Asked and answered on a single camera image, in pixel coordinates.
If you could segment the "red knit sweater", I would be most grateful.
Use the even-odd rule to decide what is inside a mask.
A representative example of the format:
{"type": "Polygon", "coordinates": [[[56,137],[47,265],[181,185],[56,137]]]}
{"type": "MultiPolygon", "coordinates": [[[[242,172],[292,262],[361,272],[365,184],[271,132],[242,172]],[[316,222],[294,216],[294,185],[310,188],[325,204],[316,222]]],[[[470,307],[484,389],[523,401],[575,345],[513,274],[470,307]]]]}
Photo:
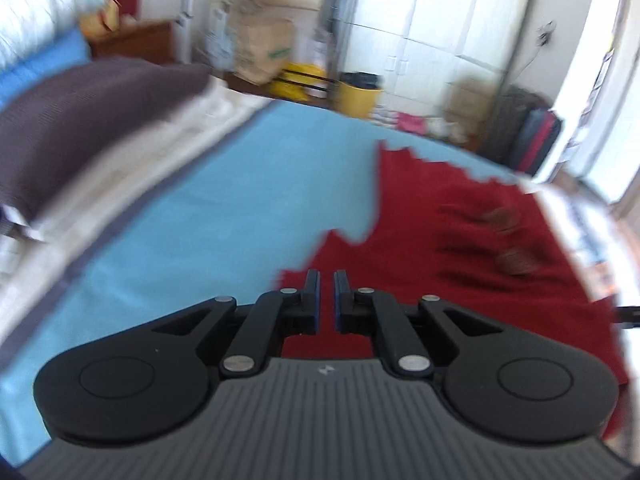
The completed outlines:
{"type": "Polygon", "coordinates": [[[333,300],[333,275],[392,295],[409,313],[446,402],[466,422],[525,442],[611,437],[629,382],[606,300],[578,280],[535,197],[478,182],[408,148],[376,149],[378,220],[360,243],[323,237],[320,328],[291,336],[288,358],[382,351],[368,300],[333,300]]]}

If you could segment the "light blue bed sheet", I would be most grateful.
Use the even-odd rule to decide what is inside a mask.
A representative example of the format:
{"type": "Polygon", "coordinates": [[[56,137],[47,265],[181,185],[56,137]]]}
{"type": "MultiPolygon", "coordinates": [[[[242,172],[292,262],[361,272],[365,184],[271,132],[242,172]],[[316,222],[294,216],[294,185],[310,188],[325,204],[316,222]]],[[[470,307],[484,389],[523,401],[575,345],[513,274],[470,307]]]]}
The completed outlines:
{"type": "Polygon", "coordinates": [[[18,466],[48,442],[32,384],[59,353],[218,295],[248,304],[308,261],[326,231],[364,240],[380,142],[476,180],[514,179],[437,141],[322,108],[268,105],[145,192],[46,286],[1,349],[2,456],[18,466]]]}

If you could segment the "pink slippers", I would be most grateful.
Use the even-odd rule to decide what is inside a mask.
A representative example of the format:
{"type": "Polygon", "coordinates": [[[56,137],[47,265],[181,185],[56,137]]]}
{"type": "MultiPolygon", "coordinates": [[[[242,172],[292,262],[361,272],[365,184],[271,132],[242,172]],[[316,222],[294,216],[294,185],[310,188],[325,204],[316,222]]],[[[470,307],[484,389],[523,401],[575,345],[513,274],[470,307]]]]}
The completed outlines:
{"type": "Polygon", "coordinates": [[[416,136],[425,136],[427,133],[426,118],[407,113],[398,113],[396,129],[416,136]]]}

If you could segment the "black and red suitcase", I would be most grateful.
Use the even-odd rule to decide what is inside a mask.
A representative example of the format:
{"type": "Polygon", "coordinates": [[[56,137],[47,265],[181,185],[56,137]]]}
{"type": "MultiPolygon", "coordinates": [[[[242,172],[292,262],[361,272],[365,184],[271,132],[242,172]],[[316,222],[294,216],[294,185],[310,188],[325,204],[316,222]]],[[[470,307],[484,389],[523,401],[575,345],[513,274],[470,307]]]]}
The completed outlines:
{"type": "Polygon", "coordinates": [[[543,96],[509,86],[498,97],[490,115],[480,156],[534,176],[558,140],[562,127],[562,119],[543,96]]]}

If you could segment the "yellow trash bin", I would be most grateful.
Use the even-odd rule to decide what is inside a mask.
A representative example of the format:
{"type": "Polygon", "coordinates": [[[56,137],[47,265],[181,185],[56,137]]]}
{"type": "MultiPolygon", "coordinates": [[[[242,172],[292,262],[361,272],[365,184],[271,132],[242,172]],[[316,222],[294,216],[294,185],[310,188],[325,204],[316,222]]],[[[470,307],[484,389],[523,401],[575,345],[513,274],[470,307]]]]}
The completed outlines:
{"type": "Polygon", "coordinates": [[[335,108],[342,115],[367,119],[382,94],[382,78],[365,72],[341,73],[335,108]]]}

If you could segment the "yellow plastic bag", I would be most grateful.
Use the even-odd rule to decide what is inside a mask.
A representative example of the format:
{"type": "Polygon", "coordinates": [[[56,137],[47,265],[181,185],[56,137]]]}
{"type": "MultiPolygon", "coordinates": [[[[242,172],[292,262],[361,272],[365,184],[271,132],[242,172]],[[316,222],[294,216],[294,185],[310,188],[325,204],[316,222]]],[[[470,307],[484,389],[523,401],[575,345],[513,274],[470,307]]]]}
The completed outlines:
{"type": "Polygon", "coordinates": [[[326,101],[333,84],[325,68],[314,64],[288,63],[268,84],[274,98],[299,103],[326,101]]]}

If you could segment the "cream striped bed cover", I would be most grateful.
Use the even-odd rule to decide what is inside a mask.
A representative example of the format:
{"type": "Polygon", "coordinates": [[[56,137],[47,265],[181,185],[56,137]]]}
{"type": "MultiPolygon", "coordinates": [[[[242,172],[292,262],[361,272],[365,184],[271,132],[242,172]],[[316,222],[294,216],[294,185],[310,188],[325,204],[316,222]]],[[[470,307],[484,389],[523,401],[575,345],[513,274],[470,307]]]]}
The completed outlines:
{"type": "Polygon", "coordinates": [[[13,268],[1,274],[1,340],[119,214],[188,162],[219,148],[270,103],[213,77],[203,93],[89,162],[11,244],[13,268]]]}

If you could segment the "brown paper bag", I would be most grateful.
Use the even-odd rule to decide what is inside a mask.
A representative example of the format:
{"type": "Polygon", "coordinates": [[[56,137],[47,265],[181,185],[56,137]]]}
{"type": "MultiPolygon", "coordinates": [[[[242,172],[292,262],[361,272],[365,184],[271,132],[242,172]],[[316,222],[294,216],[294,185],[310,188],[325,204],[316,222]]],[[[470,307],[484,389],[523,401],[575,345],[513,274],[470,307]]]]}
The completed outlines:
{"type": "Polygon", "coordinates": [[[243,14],[234,30],[234,73],[249,84],[268,84],[290,62],[295,40],[291,20],[265,12],[243,14]]]}

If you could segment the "white three-door wardrobe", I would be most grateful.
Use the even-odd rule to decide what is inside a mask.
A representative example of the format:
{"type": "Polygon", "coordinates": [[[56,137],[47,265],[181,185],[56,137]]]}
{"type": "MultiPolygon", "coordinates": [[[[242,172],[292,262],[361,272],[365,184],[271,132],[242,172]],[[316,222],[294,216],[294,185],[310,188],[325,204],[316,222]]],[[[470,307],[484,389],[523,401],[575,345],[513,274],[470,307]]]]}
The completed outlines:
{"type": "Polygon", "coordinates": [[[506,76],[528,0],[356,0],[340,69],[381,77],[392,110],[477,127],[506,76]]]}

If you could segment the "dark brown folded blanket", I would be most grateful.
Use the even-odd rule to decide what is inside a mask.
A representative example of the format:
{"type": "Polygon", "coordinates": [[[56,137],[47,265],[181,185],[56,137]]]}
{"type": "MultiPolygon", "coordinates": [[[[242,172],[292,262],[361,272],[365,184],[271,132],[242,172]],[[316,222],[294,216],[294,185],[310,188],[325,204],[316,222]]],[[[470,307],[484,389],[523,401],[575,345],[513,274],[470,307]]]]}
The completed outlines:
{"type": "Polygon", "coordinates": [[[1,205],[31,222],[103,150],[209,83],[202,64],[121,56],[41,81],[1,113],[1,205]]]}

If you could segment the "wooden nightstand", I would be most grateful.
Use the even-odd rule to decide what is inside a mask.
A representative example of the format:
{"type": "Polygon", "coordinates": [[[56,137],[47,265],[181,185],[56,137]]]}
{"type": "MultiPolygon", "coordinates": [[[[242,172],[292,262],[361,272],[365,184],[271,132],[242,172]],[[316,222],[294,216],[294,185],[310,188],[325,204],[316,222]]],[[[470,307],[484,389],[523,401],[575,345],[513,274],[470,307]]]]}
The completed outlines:
{"type": "Polygon", "coordinates": [[[122,25],[117,32],[87,39],[93,58],[142,58],[165,65],[175,61],[171,21],[122,25]]]}

